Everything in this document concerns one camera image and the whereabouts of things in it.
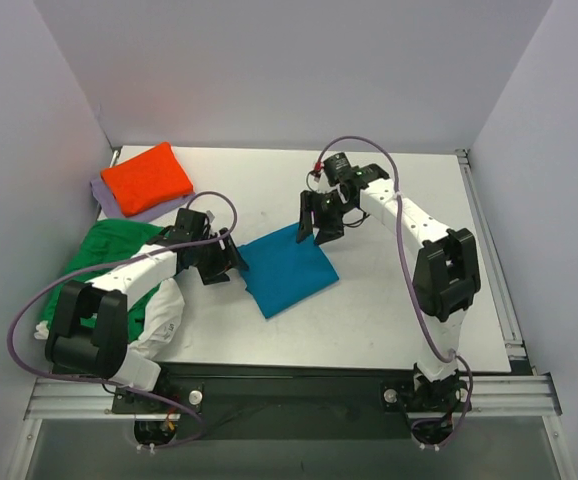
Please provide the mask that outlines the teal blue t shirt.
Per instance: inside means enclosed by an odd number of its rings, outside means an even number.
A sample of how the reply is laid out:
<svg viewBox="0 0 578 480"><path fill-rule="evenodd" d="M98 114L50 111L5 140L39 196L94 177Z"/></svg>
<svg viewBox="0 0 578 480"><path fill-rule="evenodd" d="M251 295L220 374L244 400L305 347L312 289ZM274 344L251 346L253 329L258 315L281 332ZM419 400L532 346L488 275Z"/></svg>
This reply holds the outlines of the teal blue t shirt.
<svg viewBox="0 0 578 480"><path fill-rule="evenodd" d="M297 233L294 223L238 248L248 265L241 273L246 291L267 320L339 280L314 237L297 242Z"/></svg>

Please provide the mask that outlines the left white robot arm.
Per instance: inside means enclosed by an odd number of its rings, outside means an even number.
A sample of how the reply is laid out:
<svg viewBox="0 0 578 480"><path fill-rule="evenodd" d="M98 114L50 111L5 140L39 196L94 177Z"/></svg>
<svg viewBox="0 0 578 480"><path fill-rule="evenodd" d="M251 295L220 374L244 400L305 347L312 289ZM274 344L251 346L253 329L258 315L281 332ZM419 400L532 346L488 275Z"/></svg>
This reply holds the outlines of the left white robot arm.
<svg viewBox="0 0 578 480"><path fill-rule="evenodd" d="M172 389L159 379L160 365L130 350L128 312L150 290L191 267L205 285L228 282L231 269L249 269L228 229L214 232L208 214L181 208L175 223L149 239L128 263L90 281L63 285L46 359L135 388L136 400L148 411L164 409Z"/></svg>

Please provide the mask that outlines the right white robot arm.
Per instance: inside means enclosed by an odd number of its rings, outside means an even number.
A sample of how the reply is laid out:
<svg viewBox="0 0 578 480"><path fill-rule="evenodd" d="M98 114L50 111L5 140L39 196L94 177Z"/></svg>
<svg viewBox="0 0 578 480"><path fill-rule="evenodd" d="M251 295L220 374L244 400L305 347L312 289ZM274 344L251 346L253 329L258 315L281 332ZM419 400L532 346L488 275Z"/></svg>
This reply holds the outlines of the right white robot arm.
<svg viewBox="0 0 578 480"><path fill-rule="evenodd" d="M466 229L436 220L399 189L377 164L352 165L337 153L318 160L315 190L300 195L297 242L317 245L341 238L352 210L377 220L394 234L405 286L424 338L412 383L417 404L434 408L448 395L446 379L458 370L462 323L481 289L477 244Z"/></svg>

